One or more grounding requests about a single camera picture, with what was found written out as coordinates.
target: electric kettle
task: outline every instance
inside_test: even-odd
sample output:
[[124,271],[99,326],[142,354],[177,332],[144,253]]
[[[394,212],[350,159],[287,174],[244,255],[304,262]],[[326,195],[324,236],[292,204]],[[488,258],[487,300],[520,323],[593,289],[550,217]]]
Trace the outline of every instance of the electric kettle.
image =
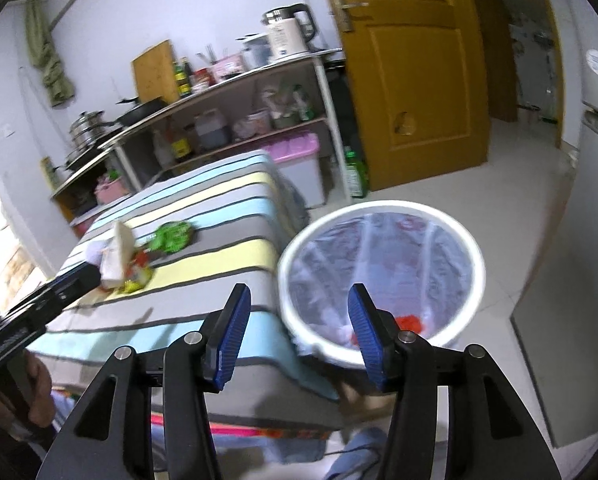
[[[301,23],[298,12],[308,15],[308,23]],[[272,9],[263,15],[262,23],[268,29],[268,41],[273,59],[308,51],[308,42],[317,34],[313,14],[306,4]]]

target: metal screw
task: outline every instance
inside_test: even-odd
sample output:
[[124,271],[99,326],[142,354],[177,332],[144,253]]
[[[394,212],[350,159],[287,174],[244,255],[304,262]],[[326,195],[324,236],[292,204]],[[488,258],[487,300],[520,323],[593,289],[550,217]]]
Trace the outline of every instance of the metal screw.
[[402,343],[414,343],[417,340],[417,334],[410,330],[402,330],[397,334],[397,337]]
[[468,353],[475,359],[481,359],[486,355],[486,350],[483,346],[472,344],[468,345]]
[[123,361],[127,357],[130,357],[132,350],[129,346],[120,346],[114,351],[114,357],[119,359],[119,361]]
[[201,343],[201,339],[203,338],[204,337],[201,335],[201,332],[188,332],[185,336],[183,336],[183,341],[189,345],[196,345],[197,343]]

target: door handle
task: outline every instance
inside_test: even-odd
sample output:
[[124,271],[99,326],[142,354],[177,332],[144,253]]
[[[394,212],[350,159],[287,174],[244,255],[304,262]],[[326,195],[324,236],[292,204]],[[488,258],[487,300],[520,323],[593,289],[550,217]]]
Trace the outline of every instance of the door handle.
[[347,4],[346,0],[332,0],[334,6],[334,14],[339,22],[339,28],[342,32],[352,32],[355,30],[352,26],[352,20],[348,9],[354,9],[356,7],[369,7],[368,2],[354,2]]
[[353,4],[343,4],[341,6],[342,9],[354,9],[355,7],[369,7],[370,4],[368,2],[355,2]]

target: cutting board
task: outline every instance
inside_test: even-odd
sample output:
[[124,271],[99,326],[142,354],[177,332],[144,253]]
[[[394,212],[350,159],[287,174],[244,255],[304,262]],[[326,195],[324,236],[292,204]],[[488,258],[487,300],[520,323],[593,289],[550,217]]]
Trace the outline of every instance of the cutting board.
[[142,103],[157,97],[161,97],[168,104],[179,100],[173,61],[170,40],[153,46],[133,60],[134,83]]

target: trash can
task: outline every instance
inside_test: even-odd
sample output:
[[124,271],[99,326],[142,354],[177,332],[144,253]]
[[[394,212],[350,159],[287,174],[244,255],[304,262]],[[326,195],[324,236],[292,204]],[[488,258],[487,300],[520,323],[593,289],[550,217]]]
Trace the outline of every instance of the trash can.
[[266,150],[286,177],[299,191],[306,207],[323,205],[323,182],[319,170],[319,139],[309,131],[261,147]]
[[486,269],[470,233],[447,214],[381,200],[342,208],[301,231],[279,261],[280,313],[300,354],[364,368],[348,290],[364,283],[377,308],[417,320],[450,347],[474,316]]

